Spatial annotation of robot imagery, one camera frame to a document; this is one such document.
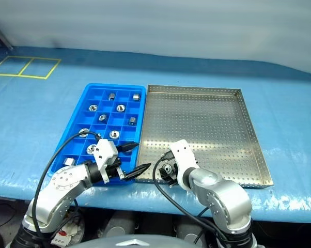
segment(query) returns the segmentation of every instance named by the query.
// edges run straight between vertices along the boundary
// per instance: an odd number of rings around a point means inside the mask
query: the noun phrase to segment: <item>black cable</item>
[[[95,136],[95,138],[97,140],[100,139],[100,136],[94,132],[81,132],[81,133],[77,133],[77,134],[74,134],[73,136],[69,137],[67,140],[65,140],[65,142],[58,148],[58,150],[53,154],[53,156],[50,158],[48,164],[46,165],[42,175],[41,175],[41,178],[38,182],[38,185],[37,185],[37,188],[36,188],[36,192],[35,192],[35,196],[34,196],[34,201],[33,201],[33,205],[32,205],[32,219],[33,219],[33,224],[35,226],[35,230],[36,230],[36,233],[37,233],[37,236],[40,238],[40,239],[44,239],[44,236],[40,230],[40,227],[38,225],[38,222],[37,222],[37,219],[36,219],[36,205],[37,205],[37,199],[38,199],[38,196],[40,194],[40,191],[41,191],[41,187],[42,187],[42,184],[43,184],[43,181],[44,181],[44,178],[51,166],[51,164],[53,163],[53,161],[56,159],[56,157],[58,156],[58,154],[61,152],[61,150],[72,140],[74,139],[75,137],[77,136],[80,136],[80,135],[83,135],[83,134],[92,134]]]
[[[79,210],[79,205],[77,204],[76,199],[74,199],[74,204],[75,204],[75,208],[74,208],[74,212],[72,213],[71,216],[69,216],[66,220],[64,220],[59,227],[57,228],[57,230],[55,230],[55,232],[52,234],[52,236],[49,238],[50,240],[52,240],[57,232],[59,232],[68,222],[70,222],[73,218],[79,216],[80,214],[78,214],[78,210]]]
[[[204,208],[198,215],[197,217],[201,217],[206,211],[208,210],[208,207]],[[204,229],[202,229],[200,231],[200,233],[197,235],[195,241],[193,241],[194,244],[196,244],[198,242],[198,239],[200,239],[200,237],[203,235],[204,233]]]
[[[204,233],[204,229],[200,231],[200,233],[197,235],[195,241],[193,241],[194,244],[196,244],[198,242],[198,240],[200,239],[200,237],[203,235]]]
[[[12,209],[14,211],[14,214],[6,222],[4,222],[3,224],[0,225],[0,227],[1,227],[1,226],[4,226],[5,224],[9,223],[14,218],[14,216],[17,213],[17,210],[7,203],[0,203],[0,205],[1,206],[8,206],[10,209]]]
[[[177,207],[182,213],[184,213],[187,217],[189,217],[191,220],[193,220],[194,222],[198,223],[200,226],[202,226],[203,228],[205,228],[206,230],[209,230],[210,232],[214,233],[214,230],[217,231],[217,234],[219,236],[221,236],[221,239],[224,241],[227,241],[226,236],[224,236],[224,234],[218,229],[218,227],[210,227],[208,224],[204,223],[202,220],[200,220],[199,218],[195,217],[193,214],[189,213],[188,211],[186,211],[184,208],[182,208],[176,201],[174,201],[158,184],[157,180],[156,180],[156,171],[157,171],[157,167],[159,165],[159,163],[162,161],[162,159],[159,159],[153,168],[153,172],[152,172],[152,179],[153,179],[153,183],[155,185],[155,187],[157,187],[157,189],[160,191],[161,194],[163,194],[163,196],[166,197],[166,199],[168,201],[170,201],[170,203],[172,203],[175,207]]]
[[[201,217],[207,210],[208,210],[208,207],[204,208],[197,216]]]
[[[199,219],[201,221],[204,221],[206,224],[210,225],[211,227],[213,227],[215,229],[215,232],[218,232],[217,230],[219,230],[219,229],[213,222],[211,222],[210,220],[204,219],[204,218],[199,218]],[[241,242],[245,242],[245,241],[247,241],[249,239],[250,239],[250,237],[246,237],[246,238],[241,239],[241,240],[228,240],[227,239],[227,240],[224,240],[224,241],[227,242],[227,243],[241,243]]]

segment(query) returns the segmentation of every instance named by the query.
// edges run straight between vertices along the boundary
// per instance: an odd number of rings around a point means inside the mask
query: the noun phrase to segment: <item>metal nut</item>
[[[95,144],[91,144],[90,146],[88,146],[88,148],[87,148],[87,154],[93,155],[94,150],[95,150],[95,147],[96,147]]]
[[[114,99],[115,99],[115,94],[114,94],[114,93],[111,93],[111,94],[108,96],[108,99],[109,99],[110,101],[114,101]]]
[[[63,165],[65,166],[71,166],[71,165],[75,165],[76,160],[74,158],[65,158]]]
[[[90,105],[89,110],[90,111],[97,111],[97,108],[98,108],[98,106],[93,104],[93,105]]]
[[[136,117],[130,117],[129,121],[128,121],[128,124],[131,125],[131,126],[134,126],[134,125],[136,125],[136,122],[137,122]]]
[[[106,114],[103,114],[103,115],[100,115],[98,120],[99,121],[105,121],[107,119],[107,115]]]
[[[79,133],[83,133],[83,132],[89,132],[89,129],[88,128],[83,128],[83,129],[81,129],[79,131]],[[79,137],[81,137],[81,138],[85,138],[86,136],[88,136],[87,133],[79,135]]]
[[[117,105],[116,110],[118,112],[124,112],[126,110],[126,106],[124,106],[123,104]]]
[[[110,138],[116,140],[119,138],[120,133],[119,133],[119,131],[113,130],[110,132],[109,136],[110,136]]]
[[[167,174],[170,174],[173,171],[173,168],[170,164],[164,164],[162,168],[166,171]]]
[[[134,101],[139,101],[140,99],[141,99],[141,97],[140,97],[139,94],[135,93],[135,94],[133,95],[133,100],[134,100]]]

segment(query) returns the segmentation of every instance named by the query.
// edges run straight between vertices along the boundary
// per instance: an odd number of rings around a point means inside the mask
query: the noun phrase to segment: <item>white curtain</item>
[[[0,0],[15,46],[267,61],[311,73],[311,0]]]

